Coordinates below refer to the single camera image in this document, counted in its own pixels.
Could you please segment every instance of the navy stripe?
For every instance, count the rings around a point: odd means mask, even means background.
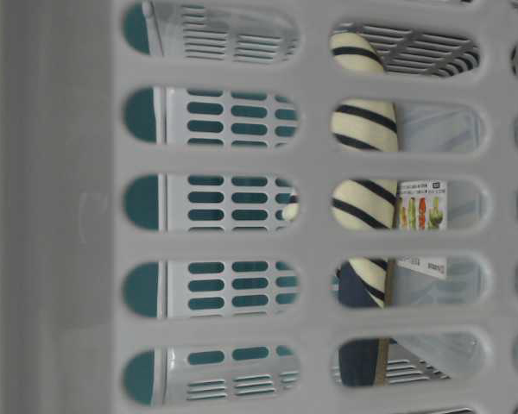
[[[340,112],[342,114],[360,116],[368,121],[377,123],[378,125],[382,125],[387,129],[391,129],[397,134],[397,124],[393,119],[389,119],[387,116],[380,115],[373,110],[366,110],[365,108],[359,108],[358,106],[353,105],[339,105],[336,109],[336,112]]]
[[[385,261],[384,259],[371,259],[371,258],[368,258],[369,261],[371,261],[372,263],[374,263],[375,265],[377,265],[378,267],[381,267],[382,270],[384,270],[385,272],[388,271],[388,262]]]
[[[370,227],[372,227],[374,229],[388,229],[389,228],[384,223],[380,223],[369,213],[355,207],[354,205],[348,204],[345,201],[338,200],[337,198],[333,198],[332,205],[336,209],[341,210],[341,211],[343,211],[351,216],[354,216],[354,217],[358,218],[359,220],[367,223]]]
[[[374,181],[370,181],[369,179],[353,179],[352,181],[374,192],[378,197],[383,198],[391,205],[395,205],[395,194],[392,194]]]
[[[351,55],[357,54],[359,56],[364,56],[365,58],[371,58],[375,62],[379,63],[380,66],[383,66],[380,56],[378,56],[376,53],[372,52],[371,50],[364,49],[362,47],[353,47],[353,46],[335,47],[332,49],[332,53],[334,53],[334,56],[339,56],[342,54],[351,54]]]
[[[342,145],[345,145],[346,147],[353,147],[356,149],[366,149],[371,151],[380,151],[379,148],[373,147],[370,144],[359,141],[357,138],[352,138],[347,135],[341,135],[341,134],[334,134],[336,136],[336,139],[338,142]]]
[[[369,285],[369,283],[363,279],[361,274],[359,272],[357,272],[357,270],[355,270],[355,268],[353,266],[351,266],[351,268],[353,268],[353,271],[358,275],[359,279],[361,280],[361,283],[363,284],[364,288],[367,290],[368,293],[370,293],[375,298],[380,299],[381,301],[385,300],[386,295],[383,292],[380,292],[374,286]]]

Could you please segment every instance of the laundry basket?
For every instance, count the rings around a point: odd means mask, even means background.
[[[398,154],[341,150],[350,97]],[[342,229],[350,177],[444,180],[448,230]],[[350,257],[395,307],[334,300]],[[388,386],[343,387],[373,337]],[[242,410],[518,412],[518,0],[0,2],[0,413]]]

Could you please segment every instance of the striped fabric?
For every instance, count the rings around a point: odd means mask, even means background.
[[[354,33],[335,34],[331,40],[335,59],[353,72],[384,72],[372,46]],[[332,133],[350,151],[398,151],[394,105],[387,101],[348,99],[332,115]],[[389,179],[348,179],[336,188],[332,206],[336,219],[352,230],[390,229],[395,211],[397,182]],[[295,194],[282,212],[285,220],[299,213]],[[363,284],[374,304],[385,304],[384,286],[388,263],[384,259],[349,259],[349,265]],[[365,304],[345,303],[351,307]]]
[[[384,72],[372,46],[353,33],[335,34],[331,40],[335,59],[353,72]],[[348,99],[332,115],[332,133],[349,151],[398,151],[394,105],[385,101]],[[333,194],[333,213],[347,229],[389,229],[394,220],[397,182],[388,179],[348,179]],[[299,213],[292,195],[282,212],[285,220]],[[352,308],[384,307],[388,262],[385,259],[351,258],[337,271],[338,299]],[[385,341],[348,342],[338,352],[342,383],[371,386],[384,375]]]

